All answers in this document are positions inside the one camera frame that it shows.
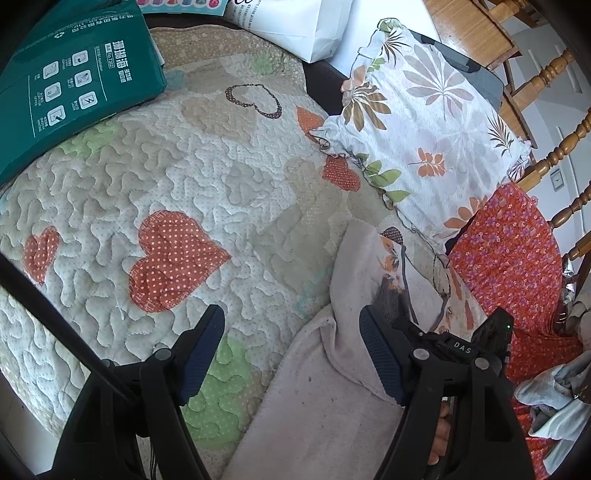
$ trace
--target green patch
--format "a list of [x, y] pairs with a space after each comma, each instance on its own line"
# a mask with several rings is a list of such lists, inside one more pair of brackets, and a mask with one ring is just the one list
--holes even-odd
[[396, 18], [384, 18], [378, 23], [378, 30], [384, 33], [390, 33], [395, 28], [400, 28], [402, 24]]
[[123, 135], [124, 129], [120, 123], [108, 119], [69, 138], [56, 148], [61, 148], [66, 155], [87, 160], [94, 153], [100, 152], [104, 146], [112, 144], [115, 138], [122, 138]]
[[394, 203], [402, 202], [409, 195], [410, 192], [406, 190], [391, 190], [390, 192], [386, 192], [386, 196]]
[[238, 443], [246, 428], [246, 406], [239, 400], [252, 381], [246, 347], [225, 334], [198, 395], [181, 411], [196, 445], [219, 450]]
[[372, 64], [368, 67], [368, 73], [373, 72], [374, 70], [379, 70], [380, 67], [386, 63], [386, 59], [383, 59], [382, 57], [378, 57], [377, 59], [375, 59]]
[[391, 168], [380, 173], [382, 170], [382, 162], [380, 160], [369, 161], [369, 154], [367, 153], [357, 153], [354, 157], [361, 161], [363, 174], [368, 183], [372, 187], [380, 189], [394, 203], [402, 202], [410, 195], [410, 192], [406, 190], [385, 190], [386, 187], [389, 187], [400, 178], [400, 175], [402, 175], [400, 170]]
[[268, 53], [254, 55], [254, 70], [259, 75], [271, 75], [275, 73], [273, 59]]

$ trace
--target gray cloth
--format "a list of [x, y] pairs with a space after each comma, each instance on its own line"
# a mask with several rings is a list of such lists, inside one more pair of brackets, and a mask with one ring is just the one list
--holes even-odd
[[544, 458], [544, 466], [550, 474], [562, 463], [591, 417], [591, 405], [576, 398], [590, 370], [591, 351], [586, 351], [570, 363], [550, 368], [515, 390], [519, 402], [532, 406], [533, 424], [529, 435], [558, 440]]
[[[401, 247], [351, 220], [330, 282], [331, 304], [297, 334], [223, 480], [366, 480], [382, 462], [403, 409], [389, 397], [359, 333], [359, 312], [384, 275], [402, 287]], [[407, 263], [419, 327], [442, 300]]]

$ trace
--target screw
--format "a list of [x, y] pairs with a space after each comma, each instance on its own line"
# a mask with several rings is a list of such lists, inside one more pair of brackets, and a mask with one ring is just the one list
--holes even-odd
[[429, 358], [429, 352], [427, 352], [424, 348], [417, 348], [413, 352], [413, 355], [418, 360], [426, 360], [427, 358]]
[[474, 365], [476, 365], [480, 370], [486, 370], [490, 364], [486, 358], [482, 358], [479, 356], [476, 360], [474, 360]]

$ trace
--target white paper bag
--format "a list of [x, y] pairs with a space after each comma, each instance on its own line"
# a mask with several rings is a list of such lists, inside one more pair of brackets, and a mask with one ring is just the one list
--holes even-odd
[[352, 0], [230, 0], [224, 17], [309, 63], [330, 57]]

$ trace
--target green paper package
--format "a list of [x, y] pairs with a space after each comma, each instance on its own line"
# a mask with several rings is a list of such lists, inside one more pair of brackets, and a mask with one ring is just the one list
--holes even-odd
[[165, 87], [134, 0], [61, 0], [0, 76], [0, 185], [75, 133]]

